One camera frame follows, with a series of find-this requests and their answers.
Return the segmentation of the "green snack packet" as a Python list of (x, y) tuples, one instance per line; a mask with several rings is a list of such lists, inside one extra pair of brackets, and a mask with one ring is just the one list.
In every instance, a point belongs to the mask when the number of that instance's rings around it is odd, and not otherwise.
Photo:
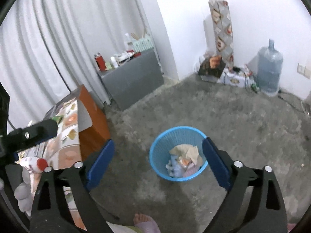
[(56, 115), (56, 116), (53, 116), (51, 119), (54, 120), (59, 125), (63, 121), (64, 116), (63, 115)]

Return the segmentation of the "dark printed bag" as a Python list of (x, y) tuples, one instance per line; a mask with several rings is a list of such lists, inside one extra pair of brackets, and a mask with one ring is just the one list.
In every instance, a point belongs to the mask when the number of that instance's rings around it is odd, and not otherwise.
[(198, 75), (199, 76), (210, 75), (215, 78), (220, 78), (225, 67), (226, 64), (222, 60), (221, 55), (208, 57), (200, 65)]

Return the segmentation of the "white bottle red cap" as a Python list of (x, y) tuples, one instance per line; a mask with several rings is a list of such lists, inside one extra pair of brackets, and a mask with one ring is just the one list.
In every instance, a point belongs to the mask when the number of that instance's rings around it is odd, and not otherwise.
[(38, 157), (24, 157), (19, 161), (19, 164), (24, 167), (29, 173), (42, 173), (48, 166), (47, 161)]

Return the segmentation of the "pink bubble wrap bag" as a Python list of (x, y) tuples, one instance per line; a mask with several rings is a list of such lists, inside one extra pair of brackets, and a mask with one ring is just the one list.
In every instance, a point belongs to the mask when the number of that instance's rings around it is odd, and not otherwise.
[(199, 169), (200, 169), (199, 165), (195, 165), (194, 163), (190, 163), (187, 166), (187, 169), (183, 174), (183, 178), (187, 178), (187, 177), (194, 175), (195, 173), (197, 173), (199, 171)]

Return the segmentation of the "patterned tablecloth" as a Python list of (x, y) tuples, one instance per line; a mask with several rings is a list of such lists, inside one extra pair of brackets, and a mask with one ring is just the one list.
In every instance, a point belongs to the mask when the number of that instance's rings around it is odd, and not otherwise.
[[(18, 161), (24, 157), (38, 157), (47, 161), (48, 166), (55, 170), (70, 168), (74, 163), (82, 160), (79, 147), (78, 100), (71, 100), (60, 104), (52, 110), (48, 118), (63, 115), (63, 121), (58, 125), (56, 137), (35, 147), (18, 153)], [(22, 170), (23, 182), (15, 188), (14, 196), (18, 201), (20, 211), (31, 215), (31, 207), (42, 173), (29, 173)]]

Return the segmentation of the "orange wooden table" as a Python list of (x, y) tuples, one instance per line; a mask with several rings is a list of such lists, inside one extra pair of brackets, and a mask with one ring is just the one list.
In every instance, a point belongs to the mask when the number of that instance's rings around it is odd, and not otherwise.
[(98, 152), (111, 138), (107, 118), (84, 85), (78, 92), (79, 147), (82, 160)]

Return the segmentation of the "grey cabinet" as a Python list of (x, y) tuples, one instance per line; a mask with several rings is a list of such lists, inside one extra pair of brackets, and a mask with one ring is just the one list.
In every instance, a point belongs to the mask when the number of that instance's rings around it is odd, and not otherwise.
[(108, 95), (120, 110), (125, 110), (164, 84), (162, 72), (153, 49), (124, 65), (98, 72)]

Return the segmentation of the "green basket on cabinet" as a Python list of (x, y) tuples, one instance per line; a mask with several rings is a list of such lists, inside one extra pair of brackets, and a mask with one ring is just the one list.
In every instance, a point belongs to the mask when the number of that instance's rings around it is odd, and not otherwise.
[(144, 52), (153, 48), (152, 39), (149, 36), (132, 41), (133, 50), (136, 53)]

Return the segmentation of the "grey curtain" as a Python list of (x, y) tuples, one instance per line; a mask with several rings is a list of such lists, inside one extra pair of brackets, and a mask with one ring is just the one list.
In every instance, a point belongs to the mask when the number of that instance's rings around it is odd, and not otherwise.
[(110, 102), (94, 59), (123, 52), (126, 34), (148, 32), (138, 0), (1, 0), (1, 83), (9, 128), (41, 120), (84, 85)]

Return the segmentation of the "blue plastic waste basket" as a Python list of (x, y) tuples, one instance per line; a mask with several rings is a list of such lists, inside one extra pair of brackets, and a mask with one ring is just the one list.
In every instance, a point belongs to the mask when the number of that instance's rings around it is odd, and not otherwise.
[[(207, 136), (189, 126), (178, 126), (164, 131), (152, 143), (149, 162), (152, 169), (163, 179), (186, 182), (201, 174), (208, 162), (203, 154), (202, 142)], [(183, 178), (190, 163), (199, 165), (194, 175)]]

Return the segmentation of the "person foot pink slipper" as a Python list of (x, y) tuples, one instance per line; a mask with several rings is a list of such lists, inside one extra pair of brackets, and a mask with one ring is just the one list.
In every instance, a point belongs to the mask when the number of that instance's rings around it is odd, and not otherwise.
[(142, 232), (161, 232), (158, 224), (153, 220), (153, 218), (145, 214), (135, 214), (133, 222), (136, 227), (142, 230)]

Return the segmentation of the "large blue water jug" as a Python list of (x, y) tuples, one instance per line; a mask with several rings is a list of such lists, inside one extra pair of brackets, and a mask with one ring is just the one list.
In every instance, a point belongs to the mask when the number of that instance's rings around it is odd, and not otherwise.
[(269, 39), (268, 46), (262, 47), (258, 52), (258, 86), (269, 97), (278, 94), (283, 60), (283, 54), (275, 49), (273, 39)]

